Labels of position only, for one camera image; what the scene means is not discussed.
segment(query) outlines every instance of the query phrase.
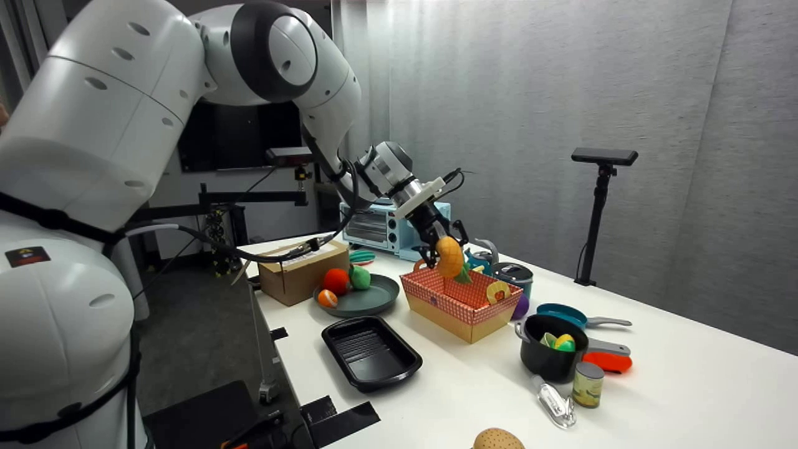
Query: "plate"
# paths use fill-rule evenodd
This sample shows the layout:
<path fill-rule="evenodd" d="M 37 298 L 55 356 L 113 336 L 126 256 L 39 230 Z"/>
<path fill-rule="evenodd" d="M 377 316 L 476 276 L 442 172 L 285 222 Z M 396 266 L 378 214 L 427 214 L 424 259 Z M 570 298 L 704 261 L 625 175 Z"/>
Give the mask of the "plate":
<path fill-rule="evenodd" d="M 322 332 L 343 377 L 360 391 L 403 384 L 424 358 L 383 320 L 337 322 Z"/>
<path fill-rule="evenodd" d="M 340 296 L 340 307 L 327 310 L 327 315 L 340 320 L 361 320 L 383 315 L 396 305 L 399 285 L 392 276 L 372 273 L 372 287 L 363 291 L 348 288 Z"/>

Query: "red basket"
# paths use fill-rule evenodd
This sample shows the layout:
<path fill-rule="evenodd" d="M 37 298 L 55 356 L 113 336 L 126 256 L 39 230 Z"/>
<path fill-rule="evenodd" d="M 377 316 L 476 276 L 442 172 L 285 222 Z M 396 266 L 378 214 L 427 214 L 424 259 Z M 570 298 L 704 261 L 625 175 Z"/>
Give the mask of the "red basket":
<path fill-rule="evenodd" d="M 509 296 L 492 305 L 486 288 L 494 282 L 500 278 L 472 272 L 472 282 L 456 282 L 433 268 L 414 268 L 402 276 L 408 307 L 467 342 L 500 330 L 520 298 L 520 288 L 507 285 Z"/>

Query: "stand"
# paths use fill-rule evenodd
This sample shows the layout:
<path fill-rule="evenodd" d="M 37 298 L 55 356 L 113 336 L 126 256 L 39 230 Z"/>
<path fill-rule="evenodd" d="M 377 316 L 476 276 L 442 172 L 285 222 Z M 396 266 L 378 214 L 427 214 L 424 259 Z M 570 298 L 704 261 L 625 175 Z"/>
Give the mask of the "stand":
<path fill-rule="evenodd" d="M 606 205 L 606 189 L 608 189 L 608 179 L 616 175 L 613 165 L 598 165 L 598 179 L 596 179 L 596 189 L 594 189 L 594 212 L 592 212 L 592 230 L 589 230 L 589 242 L 584 250 L 584 259 L 578 263 L 575 272 L 575 285 L 596 285 L 592 278 L 592 268 L 594 268 L 594 256 L 596 256 L 596 244 L 598 244 L 598 226 L 601 226 L 601 212 Z"/>
<path fill-rule="evenodd" d="M 608 187 L 608 179 L 616 175 L 616 165 L 631 166 L 639 160 L 639 151 L 635 150 L 575 148 L 570 160 L 598 165 L 589 242 L 584 247 L 584 259 L 578 256 L 575 278 L 573 278 L 575 285 L 596 285 L 592 278 L 592 268 L 594 268 L 594 256 L 596 256 L 596 244 L 598 244 L 601 212 L 606 205 L 606 187 Z"/>

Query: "toy food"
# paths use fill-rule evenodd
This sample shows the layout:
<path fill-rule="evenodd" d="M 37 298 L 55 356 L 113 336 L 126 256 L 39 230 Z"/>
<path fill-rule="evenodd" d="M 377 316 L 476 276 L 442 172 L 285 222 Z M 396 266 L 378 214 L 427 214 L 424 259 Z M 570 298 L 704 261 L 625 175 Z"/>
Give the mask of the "toy food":
<path fill-rule="evenodd" d="M 363 291 L 363 288 L 372 287 L 372 272 L 352 263 L 352 268 L 348 268 L 348 282 L 352 282 L 352 288 Z"/>
<path fill-rule="evenodd" d="M 560 333 L 560 336 L 557 336 L 554 350 L 557 351 L 575 351 L 575 342 L 570 333 Z"/>
<path fill-rule="evenodd" d="M 483 291 L 483 296 L 497 305 L 504 301 L 509 296 L 509 285 L 507 282 L 492 282 Z"/>
<path fill-rule="evenodd" d="M 330 291 L 330 288 L 322 288 L 322 291 L 317 293 L 317 301 L 318 301 L 318 307 L 323 307 L 323 310 L 335 310 L 335 307 L 340 307 L 340 293 L 335 293 L 335 291 Z"/>
<path fill-rule="evenodd" d="M 524 443 L 510 432 L 492 426 L 476 433 L 473 449 L 524 449 Z"/>
<path fill-rule="evenodd" d="M 444 276 L 444 278 L 454 278 L 462 268 L 463 268 L 463 250 L 459 247 L 456 239 L 452 239 L 449 235 L 444 235 L 437 247 L 438 252 L 438 261 L 433 263 L 433 268 Z"/>
<path fill-rule="evenodd" d="M 348 291 L 348 272 L 346 268 L 327 268 L 322 278 L 322 288 L 330 288 L 335 293 L 346 293 Z"/>

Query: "orange toy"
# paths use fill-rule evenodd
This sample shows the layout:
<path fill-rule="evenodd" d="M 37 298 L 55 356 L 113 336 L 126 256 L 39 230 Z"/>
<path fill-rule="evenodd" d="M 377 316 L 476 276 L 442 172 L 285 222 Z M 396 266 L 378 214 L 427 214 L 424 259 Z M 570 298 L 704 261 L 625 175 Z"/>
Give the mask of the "orange toy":
<path fill-rule="evenodd" d="M 444 276 L 444 278 L 454 278 L 462 268 L 463 268 L 463 250 L 459 247 L 456 239 L 452 239 L 449 235 L 444 235 L 437 247 L 438 252 L 438 261 L 437 261 L 437 272 Z"/>
<path fill-rule="evenodd" d="M 323 310 L 340 307 L 340 296 L 337 296 L 335 291 L 330 291 L 330 288 L 322 288 L 322 291 L 317 293 L 317 301 L 318 301 L 318 307 L 323 307 Z"/>
<path fill-rule="evenodd" d="M 322 278 L 322 288 L 330 288 L 335 293 L 346 293 L 348 291 L 348 272 L 346 268 L 327 268 Z"/>

